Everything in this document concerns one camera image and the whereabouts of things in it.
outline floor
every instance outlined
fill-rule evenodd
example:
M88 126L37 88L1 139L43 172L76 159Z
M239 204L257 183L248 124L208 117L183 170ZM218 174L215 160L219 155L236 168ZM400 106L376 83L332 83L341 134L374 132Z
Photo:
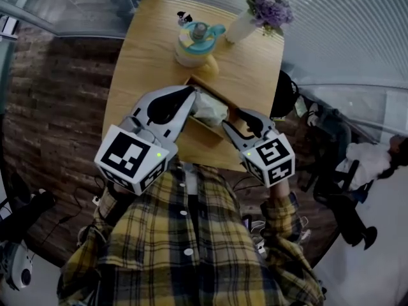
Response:
M93 158L99 147L106 99L122 41L91 38L54 38L25 25L19 29L3 122L6 182L16 171L31 189L44 187L57 197L57 205L45 212L27 234L26 242L39 255L61 266L75 250L78 230L91 222L91 203L99 188ZM291 113L277 124L291 142L301 163L311 161L305 141L304 119ZM223 171L234 186L248 174ZM299 185L305 178L291 178L300 202L300 214L309 220L311 235L303 242L306 258L320 259L337 235L331 211L316 203ZM256 185L248 178L236 190ZM58 221L78 211L73 194L82 206L74 219L56 227ZM243 214L260 219L259 205L267 196L262 187L237 191Z

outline black chair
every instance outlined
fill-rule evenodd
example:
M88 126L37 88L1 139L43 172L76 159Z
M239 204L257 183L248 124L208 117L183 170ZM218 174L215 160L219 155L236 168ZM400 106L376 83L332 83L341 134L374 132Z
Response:
M314 147L315 163L296 169L298 171L306 170L312 174L309 182L305 187L302 187L302 190L307 191L317 179L313 190L314 199L330 208L340 232L348 244L355 246L364 240L364 249L368 249L377 238L377 229L375 227L365 227L355 210L357 202L344 195L356 173L359 161L352 163L348 173L335 171L338 162L338 150L338 144L332 143L323 156L320 157L318 150ZM338 183L341 180L344 183L342 187L339 187ZM367 197L371 184L361 187L362 190L359 194L362 196L365 194L365 197Z

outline yellow plaid shirt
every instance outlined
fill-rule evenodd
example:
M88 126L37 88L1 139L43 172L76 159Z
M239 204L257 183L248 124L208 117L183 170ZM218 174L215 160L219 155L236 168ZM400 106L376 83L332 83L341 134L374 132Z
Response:
M195 167L198 238L178 161L142 196L106 190L83 244L61 270L60 305L323 304L296 243L295 196L261 206L264 260L229 185L215 168Z

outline vase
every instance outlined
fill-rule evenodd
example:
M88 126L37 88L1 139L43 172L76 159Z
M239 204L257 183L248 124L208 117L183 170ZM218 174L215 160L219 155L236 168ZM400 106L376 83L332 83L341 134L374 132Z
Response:
M256 30L256 25L253 20L254 16L248 11L243 11L229 26L225 34L227 41L237 43L253 33Z

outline flower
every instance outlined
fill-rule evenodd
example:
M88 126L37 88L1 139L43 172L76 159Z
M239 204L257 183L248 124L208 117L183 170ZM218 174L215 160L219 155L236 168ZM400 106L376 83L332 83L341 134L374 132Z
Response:
M280 29L282 24L293 21L293 14L288 0L246 0L249 12L254 15L254 22L263 27L267 34Z

